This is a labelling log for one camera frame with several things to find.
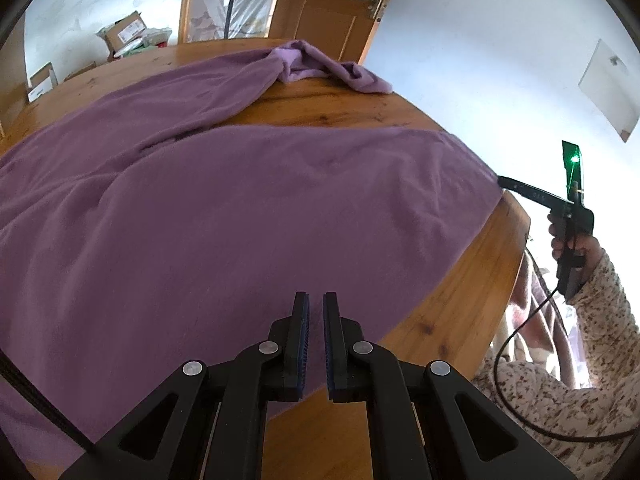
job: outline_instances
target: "table top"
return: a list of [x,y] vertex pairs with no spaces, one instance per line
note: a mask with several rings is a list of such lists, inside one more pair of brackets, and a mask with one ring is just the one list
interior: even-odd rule
[[[138,54],[76,76],[27,106],[0,142],[0,154],[66,113],[153,74],[282,40],[217,40]],[[341,127],[405,126],[442,130],[397,94],[360,94],[331,79],[276,82],[254,104],[225,124]],[[399,359],[426,365],[446,359],[471,378],[508,304],[529,232],[529,218],[509,193],[437,289],[392,329],[382,344]],[[366,411],[359,404],[331,404],[318,391],[270,420],[265,434],[265,480],[371,478]],[[33,466],[38,479],[55,468]]]

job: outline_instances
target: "cardboard box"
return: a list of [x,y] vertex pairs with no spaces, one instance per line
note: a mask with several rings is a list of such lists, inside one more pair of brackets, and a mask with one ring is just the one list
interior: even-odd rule
[[33,103],[38,97],[58,86],[58,79],[53,71],[53,65],[47,63],[43,66],[30,78],[30,83],[31,88],[27,97],[29,102]]
[[104,41],[106,41],[107,46],[112,52],[116,52],[129,43],[129,41],[142,36],[145,29],[145,22],[140,18],[140,14],[135,11],[105,30]]
[[76,77],[77,75],[83,74],[85,72],[89,72],[89,70],[97,67],[98,64],[94,61],[91,64],[81,68],[80,70],[76,70],[75,72],[72,72],[71,74],[69,74],[68,76],[65,77],[65,81],[69,81],[70,79]]

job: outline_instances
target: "person's hand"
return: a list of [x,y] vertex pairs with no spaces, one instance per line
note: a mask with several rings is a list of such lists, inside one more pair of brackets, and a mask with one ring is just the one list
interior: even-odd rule
[[[558,224],[560,219],[551,215],[547,218],[551,222],[551,225],[549,226],[549,233],[554,237],[553,240],[551,240],[551,255],[555,260],[558,260],[562,255],[562,249],[564,248],[564,240],[556,238],[556,233],[558,232],[556,224]],[[574,240],[569,240],[568,244],[570,248],[573,248]],[[578,254],[583,254],[586,259],[580,280],[581,283],[585,283],[591,277],[596,266],[604,256],[604,249],[600,246],[597,238],[585,234],[578,234],[575,237],[575,249]]]

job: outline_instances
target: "purple cloth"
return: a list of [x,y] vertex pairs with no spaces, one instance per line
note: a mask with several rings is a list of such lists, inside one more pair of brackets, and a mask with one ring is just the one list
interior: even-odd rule
[[[212,127],[277,78],[318,71],[389,91],[297,41],[151,77],[0,159],[0,348],[92,439],[182,362],[266,338],[297,290],[311,294],[315,390],[322,294],[379,340],[491,214],[495,175],[443,132]],[[25,460],[78,457],[7,384],[0,399]]]

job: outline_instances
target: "floral sweater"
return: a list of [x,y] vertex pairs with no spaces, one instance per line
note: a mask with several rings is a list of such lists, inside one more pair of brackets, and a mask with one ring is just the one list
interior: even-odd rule
[[[502,360],[498,366],[501,389],[523,416],[555,433],[596,436],[631,430],[640,422],[640,335],[606,254],[570,303],[577,311],[591,383],[596,387],[571,390],[535,364]],[[490,349],[473,383],[501,406],[493,362]],[[580,480],[604,478],[630,440],[576,444],[524,429]]]

